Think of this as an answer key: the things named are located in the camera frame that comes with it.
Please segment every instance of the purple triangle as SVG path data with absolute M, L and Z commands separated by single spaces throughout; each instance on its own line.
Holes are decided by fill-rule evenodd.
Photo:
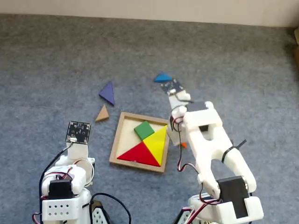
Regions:
M 114 94 L 113 94 L 113 86 L 112 82 L 108 82 L 104 88 L 99 92 L 99 96 L 103 97 L 109 103 L 114 106 Z

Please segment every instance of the yellow triangle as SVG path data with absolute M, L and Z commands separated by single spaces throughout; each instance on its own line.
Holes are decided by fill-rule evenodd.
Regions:
M 163 158 L 166 128 L 167 125 L 143 140 L 146 147 L 150 150 L 150 152 L 160 165 L 162 164 Z
M 99 112 L 97 118 L 95 119 L 95 122 L 100 121 L 100 120 L 105 120 L 107 118 L 109 118 L 109 114 L 108 114 L 106 106 L 103 105 L 101 111 Z

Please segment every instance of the tan triangle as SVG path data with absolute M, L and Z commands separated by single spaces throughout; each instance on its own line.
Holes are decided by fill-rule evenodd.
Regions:
M 98 122 L 100 120 L 105 120 L 107 118 L 109 118 L 109 114 L 108 114 L 106 106 L 103 105 L 101 111 L 99 112 L 97 118 L 95 119 L 95 122 Z

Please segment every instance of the circuit board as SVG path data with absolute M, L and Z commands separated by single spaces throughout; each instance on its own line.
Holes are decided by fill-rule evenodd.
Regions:
M 70 138 L 76 138 L 80 144 L 87 144 L 89 139 L 89 133 L 91 129 L 90 123 L 70 121 L 65 137 L 66 142 L 70 142 Z
M 183 86 L 176 79 L 161 84 L 161 88 L 168 96 L 177 94 L 184 90 Z

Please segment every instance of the red triangle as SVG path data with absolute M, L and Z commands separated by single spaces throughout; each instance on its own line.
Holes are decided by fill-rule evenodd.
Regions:
M 142 164 L 160 167 L 160 164 L 150 153 L 143 141 L 117 158 L 119 160 L 135 161 Z

